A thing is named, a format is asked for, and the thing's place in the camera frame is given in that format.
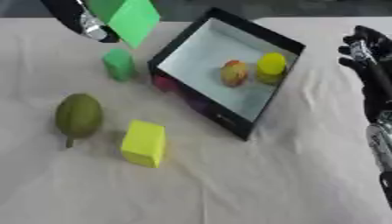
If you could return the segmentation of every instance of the white tablecloth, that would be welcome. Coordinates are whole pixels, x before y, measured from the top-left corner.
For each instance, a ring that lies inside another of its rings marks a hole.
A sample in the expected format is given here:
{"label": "white tablecloth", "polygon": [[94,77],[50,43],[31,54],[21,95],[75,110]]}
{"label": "white tablecloth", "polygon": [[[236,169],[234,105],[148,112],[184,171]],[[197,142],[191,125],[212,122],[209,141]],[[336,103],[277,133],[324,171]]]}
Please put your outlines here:
{"label": "white tablecloth", "polygon": [[[361,83],[337,64],[355,25],[392,34],[392,18],[264,18],[307,45],[246,143],[148,83],[145,62],[188,23],[161,23],[132,53],[140,77],[111,80],[110,48],[52,19],[1,19],[0,223],[391,223],[367,147]],[[64,150],[53,111],[87,92],[100,133]],[[160,168],[124,161],[131,119],[167,129]]]}

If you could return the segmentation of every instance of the yellow cube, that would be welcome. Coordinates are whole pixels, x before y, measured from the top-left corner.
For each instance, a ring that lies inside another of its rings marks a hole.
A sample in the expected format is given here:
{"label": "yellow cube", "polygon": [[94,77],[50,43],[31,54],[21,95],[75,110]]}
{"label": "yellow cube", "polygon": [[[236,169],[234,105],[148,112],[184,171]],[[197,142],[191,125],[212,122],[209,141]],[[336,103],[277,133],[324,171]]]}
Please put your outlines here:
{"label": "yellow cube", "polygon": [[133,120],[122,141],[122,155],[131,163],[158,168],[165,151],[165,127]]}

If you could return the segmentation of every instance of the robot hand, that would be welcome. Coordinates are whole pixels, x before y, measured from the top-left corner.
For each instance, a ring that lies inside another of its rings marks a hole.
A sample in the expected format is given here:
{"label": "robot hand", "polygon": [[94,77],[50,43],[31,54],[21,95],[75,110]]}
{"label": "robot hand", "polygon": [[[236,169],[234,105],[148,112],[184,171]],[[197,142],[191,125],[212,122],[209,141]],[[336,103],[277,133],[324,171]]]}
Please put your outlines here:
{"label": "robot hand", "polygon": [[379,114],[387,107],[389,100],[381,83],[375,78],[374,71],[369,63],[365,60],[358,59],[352,52],[352,44],[363,41],[368,49],[369,56],[372,60],[382,67],[389,80],[392,77],[392,41],[378,31],[364,26],[357,26],[353,36],[343,38],[347,44],[339,48],[339,52],[347,55],[339,59],[342,66],[352,68],[363,82],[363,94],[365,96],[365,114],[367,119],[374,123],[377,121]]}
{"label": "robot hand", "polygon": [[380,184],[392,208],[392,41],[378,31],[357,26],[339,52],[342,66],[363,82],[365,114],[371,122],[367,140],[381,170]]}
{"label": "robot hand", "polygon": [[70,30],[102,43],[119,41],[118,35],[88,10],[84,0],[41,1]]}

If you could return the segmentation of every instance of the green ball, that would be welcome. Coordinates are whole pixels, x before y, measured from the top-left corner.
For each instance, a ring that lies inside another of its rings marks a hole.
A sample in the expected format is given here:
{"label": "green ball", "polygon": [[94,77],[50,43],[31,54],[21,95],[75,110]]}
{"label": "green ball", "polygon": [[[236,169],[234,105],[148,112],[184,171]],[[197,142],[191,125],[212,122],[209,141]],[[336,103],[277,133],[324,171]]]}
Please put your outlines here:
{"label": "green ball", "polygon": [[67,148],[73,147],[74,139],[92,136],[102,120],[100,103],[88,94],[72,94],[56,110],[56,126],[68,137]]}

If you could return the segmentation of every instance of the yellow object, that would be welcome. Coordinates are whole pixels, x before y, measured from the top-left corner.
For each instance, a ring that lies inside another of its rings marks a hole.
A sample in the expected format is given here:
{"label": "yellow object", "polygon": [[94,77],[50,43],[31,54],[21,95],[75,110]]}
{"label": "yellow object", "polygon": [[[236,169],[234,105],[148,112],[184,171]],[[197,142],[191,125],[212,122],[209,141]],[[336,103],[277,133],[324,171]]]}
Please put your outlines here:
{"label": "yellow object", "polygon": [[281,53],[267,53],[257,61],[257,79],[266,84],[277,84],[285,69],[286,58]]}
{"label": "yellow object", "polygon": [[122,141],[121,153],[131,163],[158,168],[165,151],[165,127],[133,120]]}

